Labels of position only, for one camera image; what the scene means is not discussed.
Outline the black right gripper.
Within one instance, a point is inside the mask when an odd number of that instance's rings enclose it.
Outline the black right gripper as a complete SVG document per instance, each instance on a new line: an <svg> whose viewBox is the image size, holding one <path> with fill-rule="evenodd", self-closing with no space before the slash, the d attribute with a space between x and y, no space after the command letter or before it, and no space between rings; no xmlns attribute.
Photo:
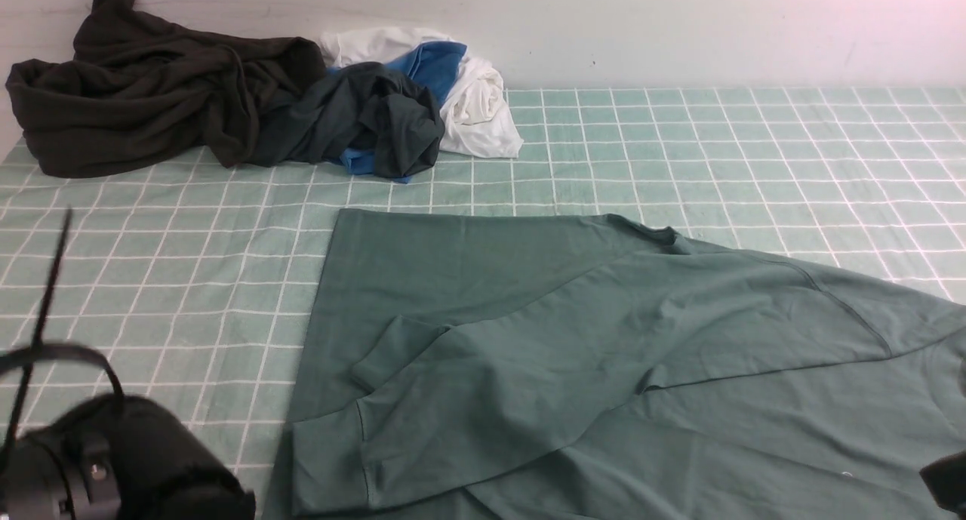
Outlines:
<svg viewBox="0 0 966 520"><path fill-rule="evenodd" d="M940 509L965 516L965 452L940 458L920 469L928 492Z"/></svg>

